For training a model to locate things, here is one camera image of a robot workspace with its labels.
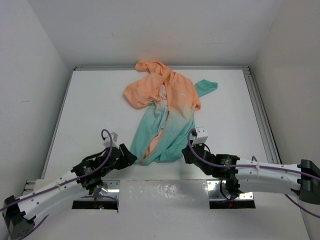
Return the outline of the orange and teal jacket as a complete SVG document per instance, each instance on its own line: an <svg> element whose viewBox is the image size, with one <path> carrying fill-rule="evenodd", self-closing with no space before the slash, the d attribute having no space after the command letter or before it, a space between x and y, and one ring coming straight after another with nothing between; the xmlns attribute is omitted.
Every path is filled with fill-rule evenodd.
<svg viewBox="0 0 320 240"><path fill-rule="evenodd" d="M130 152L141 166L175 162L183 156L188 133L195 128L200 98L217 90L218 83L206 79L193 83L158 61L139 60L135 70L147 75L129 84L123 94L134 109L146 111Z"/></svg>

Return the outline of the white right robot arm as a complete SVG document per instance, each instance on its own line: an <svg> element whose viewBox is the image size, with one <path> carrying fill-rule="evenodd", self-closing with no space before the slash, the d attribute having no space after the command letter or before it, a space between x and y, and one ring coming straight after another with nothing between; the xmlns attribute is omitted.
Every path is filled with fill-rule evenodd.
<svg viewBox="0 0 320 240"><path fill-rule="evenodd" d="M247 160L230 154L213 154L203 143L182 150L186 164L205 175L225 181L230 196L247 192L296 196L302 202L319 205L320 169L311 160L299 164L273 164Z"/></svg>

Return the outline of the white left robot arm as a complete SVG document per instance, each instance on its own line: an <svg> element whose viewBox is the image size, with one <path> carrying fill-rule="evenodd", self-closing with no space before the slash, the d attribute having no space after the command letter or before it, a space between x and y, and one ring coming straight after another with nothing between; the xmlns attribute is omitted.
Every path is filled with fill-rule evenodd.
<svg viewBox="0 0 320 240"><path fill-rule="evenodd" d="M63 176L32 193L3 202L1 213L12 240L30 235L49 215L70 207L79 198L97 193L102 178L113 170L130 167L137 160L124 144L107 147L85 157Z"/></svg>

